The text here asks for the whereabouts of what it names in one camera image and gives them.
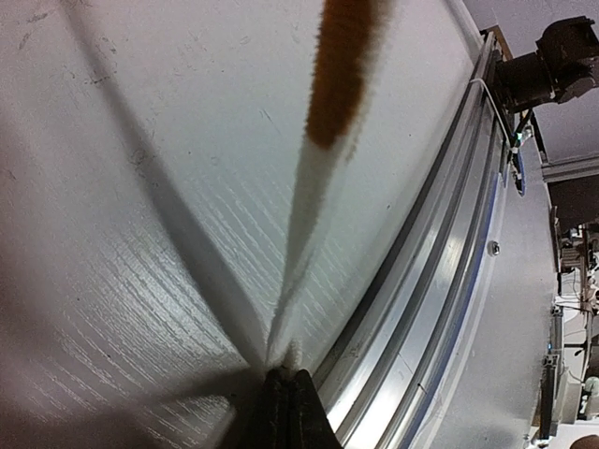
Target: scratched white surface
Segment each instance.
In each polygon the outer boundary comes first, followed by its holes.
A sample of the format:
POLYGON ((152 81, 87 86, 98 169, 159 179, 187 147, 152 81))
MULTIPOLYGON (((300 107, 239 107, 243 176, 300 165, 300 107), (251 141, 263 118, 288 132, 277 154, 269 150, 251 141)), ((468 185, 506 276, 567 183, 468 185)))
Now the scratched white surface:
MULTIPOLYGON (((473 67, 444 1, 400 5, 306 285, 310 369, 473 67)), ((280 288, 320 8, 0 0, 2 447, 214 446, 256 391, 245 359, 263 357, 280 288)))

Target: screw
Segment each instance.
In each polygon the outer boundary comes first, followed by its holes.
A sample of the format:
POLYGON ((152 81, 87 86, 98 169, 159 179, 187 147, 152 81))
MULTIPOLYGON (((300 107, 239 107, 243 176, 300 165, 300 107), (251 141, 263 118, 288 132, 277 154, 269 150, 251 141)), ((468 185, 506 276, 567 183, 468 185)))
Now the screw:
POLYGON ((499 255, 499 253, 501 252, 501 248, 499 246, 499 243, 497 243, 495 240, 492 240, 489 242, 489 253, 492 256, 495 255, 499 255))

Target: white cable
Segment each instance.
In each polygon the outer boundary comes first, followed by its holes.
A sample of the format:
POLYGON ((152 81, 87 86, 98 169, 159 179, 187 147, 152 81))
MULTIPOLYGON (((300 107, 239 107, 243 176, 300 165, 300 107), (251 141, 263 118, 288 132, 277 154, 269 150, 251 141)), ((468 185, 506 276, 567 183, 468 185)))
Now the white cable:
POLYGON ((497 109, 497 105, 495 104, 495 100, 493 100, 493 95, 490 94, 489 86, 487 85, 487 83, 482 78, 474 78, 474 79, 470 80, 470 82, 468 84, 473 84, 474 82, 478 82, 480 85, 482 85, 483 89, 487 92, 487 96, 489 97, 489 101, 492 104, 493 109, 495 109, 495 115, 497 115, 497 119, 499 120, 499 124, 502 126, 502 130, 504 131, 505 140, 507 140, 507 143, 511 146, 510 136, 509 136, 509 134, 507 134, 507 130, 505 129, 505 125, 504 125, 504 121, 502 120, 502 116, 500 115, 499 110, 497 109))

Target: brown tip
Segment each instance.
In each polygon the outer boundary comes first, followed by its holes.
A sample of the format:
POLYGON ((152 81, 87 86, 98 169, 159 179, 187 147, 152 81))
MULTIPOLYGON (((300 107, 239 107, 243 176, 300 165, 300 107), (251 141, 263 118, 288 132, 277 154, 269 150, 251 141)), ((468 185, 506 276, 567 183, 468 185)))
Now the brown tip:
POLYGON ((363 58, 374 27, 373 0, 326 0, 306 133, 328 150, 346 134, 365 91, 363 58))

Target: gray wall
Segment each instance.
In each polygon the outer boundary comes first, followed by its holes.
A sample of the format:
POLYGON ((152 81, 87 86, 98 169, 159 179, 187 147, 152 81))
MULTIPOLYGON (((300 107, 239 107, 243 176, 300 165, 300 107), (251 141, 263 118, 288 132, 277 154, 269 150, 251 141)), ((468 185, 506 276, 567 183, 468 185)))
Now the gray wall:
MULTIPOLYGON (((599 20, 597 0, 464 0, 480 29, 499 24, 515 56, 535 50, 552 22, 586 15, 599 20)), ((550 162, 599 154, 599 89, 565 105, 545 105, 536 115, 550 162)))

